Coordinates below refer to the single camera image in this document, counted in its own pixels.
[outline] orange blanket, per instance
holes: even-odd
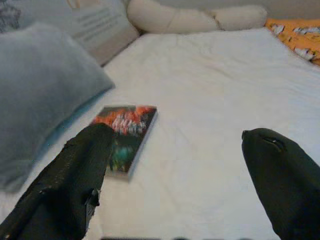
[[[272,19],[265,26],[300,57],[320,66],[320,19]]]

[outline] cream bolster pillow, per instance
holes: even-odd
[[[213,17],[196,9],[179,9],[154,0],[131,0],[128,19],[136,27],[150,33],[186,34],[218,30]]]
[[[227,7],[211,10],[210,13],[225,31],[262,28],[268,15],[266,9],[259,5]]]

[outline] gray pillow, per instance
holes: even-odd
[[[0,190],[16,192],[49,134],[114,84],[67,34],[40,23],[0,35],[0,76]]]

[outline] white bedsheet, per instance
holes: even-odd
[[[320,164],[319,67],[256,29],[146,35],[105,71],[116,89],[44,150],[20,193],[0,194],[0,221],[104,105],[147,104],[159,116],[132,181],[104,181],[85,239],[279,239],[249,176],[241,134],[273,129]]]

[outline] colorful book cover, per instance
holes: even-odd
[[[106,176],[132,175],[156,116],[154,106],[116,106],[105,107],[95,117],[91,124],[104,123],[115,132]]]

